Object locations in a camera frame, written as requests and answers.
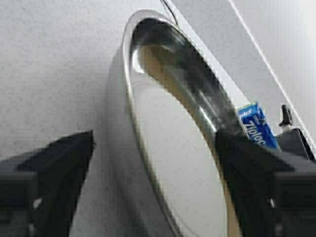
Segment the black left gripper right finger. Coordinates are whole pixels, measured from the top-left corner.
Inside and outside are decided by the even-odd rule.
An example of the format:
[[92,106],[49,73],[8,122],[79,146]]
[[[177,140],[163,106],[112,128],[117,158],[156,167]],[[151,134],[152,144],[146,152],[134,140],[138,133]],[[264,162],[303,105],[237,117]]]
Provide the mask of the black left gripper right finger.
[[244,237],[316,234],[316,164],[219,130],[215,146]]

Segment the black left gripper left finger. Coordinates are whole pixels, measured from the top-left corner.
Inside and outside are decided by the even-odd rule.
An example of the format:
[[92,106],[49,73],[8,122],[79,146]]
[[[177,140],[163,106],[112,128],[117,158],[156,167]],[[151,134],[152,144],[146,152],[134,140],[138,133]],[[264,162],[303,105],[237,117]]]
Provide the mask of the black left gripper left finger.
[[69,236],[93,151],[88,130],[1,160],[1,236]]

